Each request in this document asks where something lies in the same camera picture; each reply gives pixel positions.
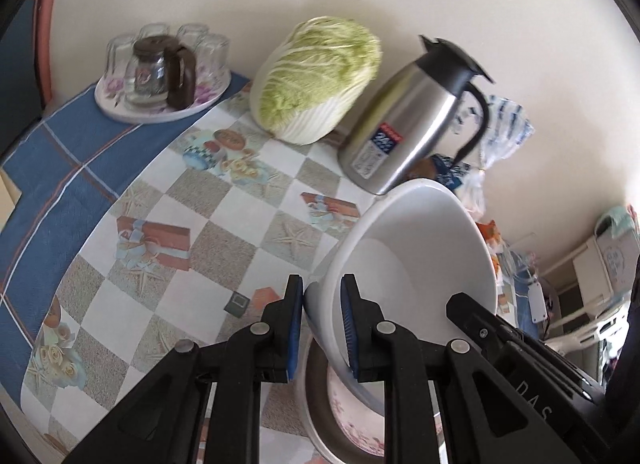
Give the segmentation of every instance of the tray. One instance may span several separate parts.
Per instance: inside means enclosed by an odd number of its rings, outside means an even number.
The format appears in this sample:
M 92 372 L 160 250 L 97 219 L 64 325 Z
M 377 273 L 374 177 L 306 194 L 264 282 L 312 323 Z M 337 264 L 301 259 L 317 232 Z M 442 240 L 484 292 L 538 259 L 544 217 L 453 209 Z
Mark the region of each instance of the tray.
M 167 105 L 156 106 L 153 110 L 141 111 L 131 106 L 124 95 L 122 78 L 105 79 L 101 77 L 95 85 L 95 102 L 100 109 L 116 121 L 128 124 L 155 124 L 177 121 L 205 110 L 216 102 L 231 83 L 231 72 L 226 68 L 213 81 L 199 82 L 196 85 L 196 100 L 184 110 L 172 110 Z

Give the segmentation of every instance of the plaid blue cloth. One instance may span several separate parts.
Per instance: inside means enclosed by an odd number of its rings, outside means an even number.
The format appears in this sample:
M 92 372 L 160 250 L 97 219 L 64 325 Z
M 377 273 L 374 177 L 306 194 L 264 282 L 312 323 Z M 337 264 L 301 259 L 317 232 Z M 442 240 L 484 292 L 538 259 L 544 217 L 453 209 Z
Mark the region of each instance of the plaid blue cloth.
M 247 81 L 234 74 L 220 100 Z M 206 111 L 173 123 L 117 123 L 95 104 L 92 85 L 4 162 L 22 190 L 0 233 L 0 383 L 17 404 L 35 336 L 74 256 L 146 165 Z

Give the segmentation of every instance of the product sticker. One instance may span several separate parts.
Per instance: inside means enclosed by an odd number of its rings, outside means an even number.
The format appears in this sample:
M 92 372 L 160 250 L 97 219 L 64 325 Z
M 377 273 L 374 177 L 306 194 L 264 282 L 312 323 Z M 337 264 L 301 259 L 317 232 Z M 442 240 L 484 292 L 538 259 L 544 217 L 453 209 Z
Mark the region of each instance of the product sticker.
M 382 123 L 367 140 L 351 163 L 351 167 L 356 170 L 362 178 L 368 179 L 382 165 L 389 156 L 393 148 L 402 142 L 402 135 L 396 132 L 387 123 Z

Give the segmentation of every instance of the brown teapot lid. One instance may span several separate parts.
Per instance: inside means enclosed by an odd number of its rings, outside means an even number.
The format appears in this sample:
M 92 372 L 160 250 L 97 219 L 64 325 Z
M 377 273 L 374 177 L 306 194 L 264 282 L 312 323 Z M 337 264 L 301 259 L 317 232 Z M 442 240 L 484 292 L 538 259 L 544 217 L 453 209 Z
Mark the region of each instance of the brown teapot lid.
M 165 49 L 178 46 L 180 42 L 173 36 L 148 36 L 133 43 L 133 53 L 140 59 L 159 60 Z

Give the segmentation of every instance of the silver screw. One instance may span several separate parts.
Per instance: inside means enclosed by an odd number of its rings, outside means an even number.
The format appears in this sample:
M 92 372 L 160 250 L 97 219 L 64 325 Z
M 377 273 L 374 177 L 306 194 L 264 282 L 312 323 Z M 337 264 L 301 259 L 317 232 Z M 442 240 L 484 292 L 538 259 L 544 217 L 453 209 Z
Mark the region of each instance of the silver screw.
M 251 325 L 250 330 L 252 334 L 255 334 L 256 336 L 262 336 L 269 332 L 269 325 L 267 325 L 267 323 L 263 323 L 262 321 L 258 321 L 257 323 Z
M 376 325 L 376 329 L 381 334 L 393 334 L 396 331 L 396 326 L 390 321 L 381 321 Z
M 466 354 L 469 351 L 469 343 L 467 343 L 464 339 L 454 339 L 451 342 L 451 350 L 457 352 L 458 354 Z
M 194 344 L 190 339 L 179 339 L 174 345 L 174 349 L 178 354 L 186 354 L 193 350 Z

